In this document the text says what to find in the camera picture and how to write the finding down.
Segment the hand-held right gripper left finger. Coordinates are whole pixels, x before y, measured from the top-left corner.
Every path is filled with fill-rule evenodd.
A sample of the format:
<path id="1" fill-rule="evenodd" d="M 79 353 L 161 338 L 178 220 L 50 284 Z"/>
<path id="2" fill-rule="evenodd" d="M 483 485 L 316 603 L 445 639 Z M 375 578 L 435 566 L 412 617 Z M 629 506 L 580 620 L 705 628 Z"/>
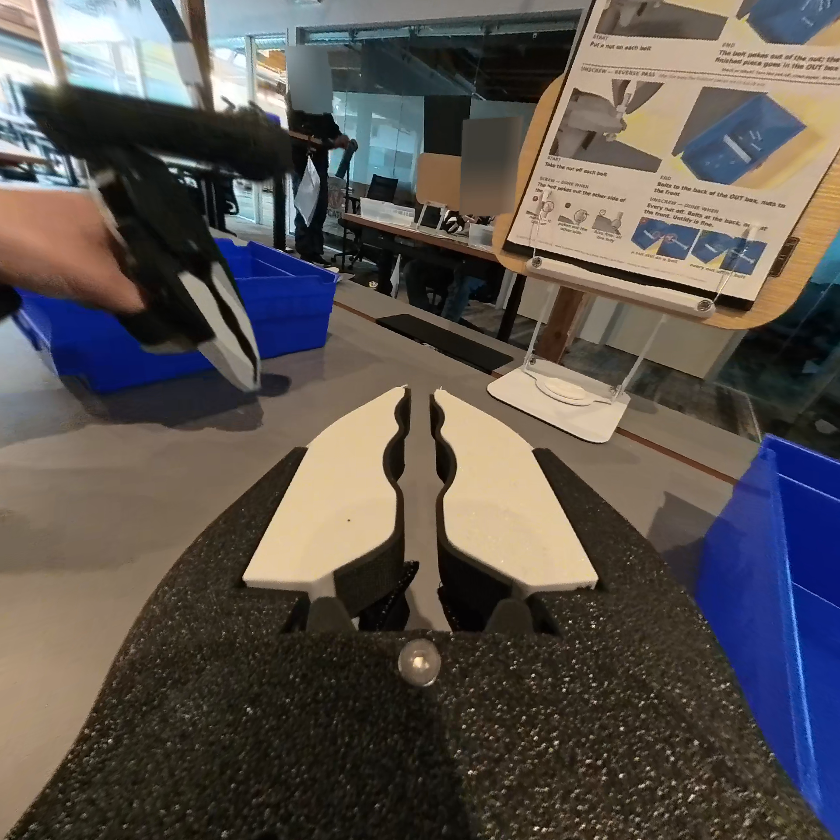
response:
<path id="1" fill-rule="evenodd" d="M 292 472 L 243 574 L 252 590 L 340 602 L 372 628 L 405 579 L 405 463 L 412 393 L 400 385 L 325 427 Z"/>

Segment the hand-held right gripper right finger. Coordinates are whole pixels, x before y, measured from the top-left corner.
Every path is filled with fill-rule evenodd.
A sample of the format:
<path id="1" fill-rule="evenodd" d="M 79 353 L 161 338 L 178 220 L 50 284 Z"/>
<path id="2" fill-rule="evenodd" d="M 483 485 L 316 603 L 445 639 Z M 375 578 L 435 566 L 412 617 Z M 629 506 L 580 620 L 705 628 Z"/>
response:
<path id="1" fill-rule="evenodd" d="M 544 595 L 595 592 L 599 574 L 559 493 L 559 459 L 438 388 L 429 398 L 441 489 L 437 595 L 456 632 L 531 632 Z"/>

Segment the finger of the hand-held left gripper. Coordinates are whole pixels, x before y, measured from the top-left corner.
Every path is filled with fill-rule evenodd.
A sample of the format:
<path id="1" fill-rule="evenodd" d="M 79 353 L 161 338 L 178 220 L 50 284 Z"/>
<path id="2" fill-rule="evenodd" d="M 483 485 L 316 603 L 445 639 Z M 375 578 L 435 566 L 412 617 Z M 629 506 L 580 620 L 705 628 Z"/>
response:
<path id="1" fill-rule="evenodd" d="M 259 389 L 261 361 L 255 332 L 234 282 L 217 261 L 212 263 L 208 290 L 208 321 L 214 332 L 208 359 L 238 389 Z"/>
<path id="2" fill-rule="evenodd" d="M 213 336 L 197 345 L 212 366 L 240 391 L 258 391 L 258 351 L 246 312 L 216 277 L 209 283 L 195 276 L 179 276 L 186 294 L 197 306 Z"/>

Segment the blue plastic bin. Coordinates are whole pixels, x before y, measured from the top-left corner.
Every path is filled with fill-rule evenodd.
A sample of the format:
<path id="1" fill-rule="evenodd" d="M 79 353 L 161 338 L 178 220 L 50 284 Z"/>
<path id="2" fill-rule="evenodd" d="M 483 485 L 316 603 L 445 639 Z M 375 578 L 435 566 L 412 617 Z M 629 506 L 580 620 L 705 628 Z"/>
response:
<path id="1" fill-rule="evenodd" d="M 237 282 L 262 360 L 322 347 L 338 277 L 269 246 L 216 238 Z M 26 290 L 12 320 L 58 376 L 108 394 L 212 370 L 198 352 L 155 354 L 104 311 Z"/>
<path id="2" fill-rule="evenodd" d="M 765 741 L 838 838 L 838 460 L 766 436 L 707 531 L 694 594 Z"/>

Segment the person's left hand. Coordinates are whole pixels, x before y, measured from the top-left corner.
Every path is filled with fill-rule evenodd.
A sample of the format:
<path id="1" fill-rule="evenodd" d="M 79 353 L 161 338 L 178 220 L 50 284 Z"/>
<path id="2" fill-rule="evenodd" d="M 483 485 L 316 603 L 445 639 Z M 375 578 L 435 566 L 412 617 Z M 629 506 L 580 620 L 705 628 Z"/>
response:
<path id="1" fill-rule="evenodd" d="M 146 309 L 98 206 L 82 191 L 2 185 L 1 283 L 120 316 Z"/>

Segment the clear plastic box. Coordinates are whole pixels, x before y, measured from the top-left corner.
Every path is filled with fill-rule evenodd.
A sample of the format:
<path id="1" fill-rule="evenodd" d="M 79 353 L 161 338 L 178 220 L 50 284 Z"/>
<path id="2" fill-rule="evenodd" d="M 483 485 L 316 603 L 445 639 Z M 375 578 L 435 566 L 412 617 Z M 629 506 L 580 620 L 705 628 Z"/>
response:
<path id="1" fill-rule="evenodd" d="M 360 215 L 376 222 L 402 228 L 415 225 L 415 208 L 363 196 L 360 198 Z"/>

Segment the black rubber mat strip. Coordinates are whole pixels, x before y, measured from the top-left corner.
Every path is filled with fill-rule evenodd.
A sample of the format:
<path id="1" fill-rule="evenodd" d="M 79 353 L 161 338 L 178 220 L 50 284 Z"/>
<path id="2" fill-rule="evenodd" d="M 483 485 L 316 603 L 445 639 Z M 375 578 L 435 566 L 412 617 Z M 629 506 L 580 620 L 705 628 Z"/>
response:
<path id="1" fill-rule="evenodd" d="M 378 318 L 375 323 L 487 374 L 512 362 L 512 357 L 506 353 L 410 314 Z"/>

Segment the long wooden-edged desk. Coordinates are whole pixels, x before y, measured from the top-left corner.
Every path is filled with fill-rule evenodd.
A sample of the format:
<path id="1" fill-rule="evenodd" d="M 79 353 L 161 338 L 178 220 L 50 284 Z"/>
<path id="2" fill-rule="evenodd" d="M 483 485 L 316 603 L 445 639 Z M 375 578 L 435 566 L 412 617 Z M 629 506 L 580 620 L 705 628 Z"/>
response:
<path id="1" fill-rule="evenodd" d="M 499 256 L 492 248 L 483 245 L 472 245 L 468 241 L 456 236 L 433 233 L 426 227 L 403 227 L 365 217 L 357 213 L 344 212 L 341 214 L 341 218 L 348 224 L 358 225 L 365 229 L 375 230 L 383 235 L 392 236 L 394 238 L 392 243 L 381 246 L 382 248 L 387 247 L 392 251 L 396 251 L 397 244 L 411 241 L 415 244 L 423 245 L 426 248 L 445 250 L 463 257 L 482 259 L 496 265 L 502 265 Z M 497 340 L 507 343 L 510 340 L 518 316 L 523 292 L 527 285 L 527 278 L 522 273 L 517 273 L 515 270 L 509 268 L 506 268 L 506 274 L 510 275 L 511 279 L 500 290 L 497 298 L 497 303 L 502 302 L 505 305 L 497 331 Z"/>

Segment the tan cardboard panel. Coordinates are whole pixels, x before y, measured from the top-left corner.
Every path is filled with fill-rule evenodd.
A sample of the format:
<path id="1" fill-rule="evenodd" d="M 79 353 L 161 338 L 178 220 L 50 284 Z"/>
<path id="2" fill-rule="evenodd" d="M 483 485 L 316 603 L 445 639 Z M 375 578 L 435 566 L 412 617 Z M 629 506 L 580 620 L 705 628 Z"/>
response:
<path id="1" fill-rule="evenodd" d="M 459 210 L 461 162 L 456 155 L 421 153 L 416 165 L 416 201 Z"/>

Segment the printed instruction sheet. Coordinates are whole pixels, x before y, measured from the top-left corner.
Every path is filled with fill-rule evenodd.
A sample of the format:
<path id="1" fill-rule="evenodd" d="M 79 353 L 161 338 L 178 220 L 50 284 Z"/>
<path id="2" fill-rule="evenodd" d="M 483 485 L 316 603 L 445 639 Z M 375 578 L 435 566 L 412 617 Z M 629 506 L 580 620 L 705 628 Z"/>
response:
<path id="1" fill-rule="evenodd" d="M 750 310 L 838 153 L 838 19 L 591 2 L 506 250 Z"/>

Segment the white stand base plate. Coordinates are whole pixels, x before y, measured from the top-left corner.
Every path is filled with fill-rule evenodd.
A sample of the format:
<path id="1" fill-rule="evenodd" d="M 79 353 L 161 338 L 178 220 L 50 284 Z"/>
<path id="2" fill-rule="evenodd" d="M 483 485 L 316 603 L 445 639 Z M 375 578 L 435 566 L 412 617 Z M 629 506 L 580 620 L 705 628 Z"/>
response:
<path id="1" fill-rule="evenodd" d="M 711 291 L 695 293 L 612 276 L 600 266 L 590 270 L 574 266 L 568 260 L 541 257 L 537 254 L 533 238 L 526 246 L 526 255 L 518 255 L 511 246 L 505 246 L 513 218 L 513 213 L 497 218 L 492 245 L 494 255 L 509 270 L 517 272 L 518 280 L 540 280 L 550 284 L 553 290 L 547 292 L 524 361 L 516 370 L 488 385 L 487 392 L 499 403 L 586 443 L 605 444 L 616 432 L 629 405 L 627 388 L 655 341 L 659 328 L 669 317 L 734 330 L 747 316 L 722 301 L 728 295 L 727 287 L 734 277 L 733 272 L 718 272 L 717 285 Z M 590 298 L 603 298 L 658 313 L 659 318 L 642 350 L 620 384 L 608 385 L 558 362 L 548 361 L 535 352 L 540 327 L 558 322 L 553 309 L 561 302 L 562 292 L 576 293 L 581 299 L 579 307 L 585 307 Z M 733 316 L 737 325 L 724 325 L 722 321 L 727 316 Z"/>

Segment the wooden post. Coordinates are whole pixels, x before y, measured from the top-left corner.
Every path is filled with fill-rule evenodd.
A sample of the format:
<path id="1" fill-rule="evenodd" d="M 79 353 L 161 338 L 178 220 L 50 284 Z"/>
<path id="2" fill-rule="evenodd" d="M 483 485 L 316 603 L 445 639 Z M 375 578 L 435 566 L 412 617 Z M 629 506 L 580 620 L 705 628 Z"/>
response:
<path id="1" fill-rule="evenodd" d="M 538 342 L 539 356 L 556 364 L 562 361 L 574 338 L 588 297 L 589 295 L 582 291 L 559 287 Z"/>

